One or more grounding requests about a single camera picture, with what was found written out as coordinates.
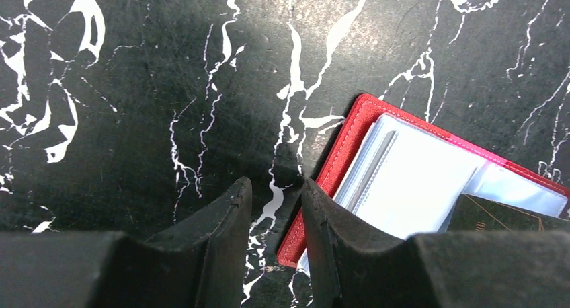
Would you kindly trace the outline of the red card holder wallet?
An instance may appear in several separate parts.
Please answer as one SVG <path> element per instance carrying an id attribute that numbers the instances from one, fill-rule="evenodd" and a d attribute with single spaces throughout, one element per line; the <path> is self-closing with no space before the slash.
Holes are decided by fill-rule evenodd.
<path id="1" fill-rule="evenodd" d="M 370 94 L 356 98 L 316 183 L 400 239 L 442 230 L 462 193 L 551 217 L 569 214 L 568 187 Z"/>

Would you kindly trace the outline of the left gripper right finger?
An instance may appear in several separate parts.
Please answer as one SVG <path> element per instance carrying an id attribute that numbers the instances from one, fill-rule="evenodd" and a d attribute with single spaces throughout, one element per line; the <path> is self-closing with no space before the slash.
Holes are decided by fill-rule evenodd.
<path id="1" fill-rule="evenodd" d="M 307 180 L 315 307 L 568 307 L 569 231 L 446 231 L 401 240 Z"/>

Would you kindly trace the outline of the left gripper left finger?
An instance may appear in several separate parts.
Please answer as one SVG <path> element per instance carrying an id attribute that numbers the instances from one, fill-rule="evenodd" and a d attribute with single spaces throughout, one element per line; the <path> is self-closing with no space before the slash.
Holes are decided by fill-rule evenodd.
<path id="1" fill-rule="evenodd" d="M 252 207 L 236 180 L 137 241 L 121 231 L 1 234 L 2 307 L 238 307 Z"/>

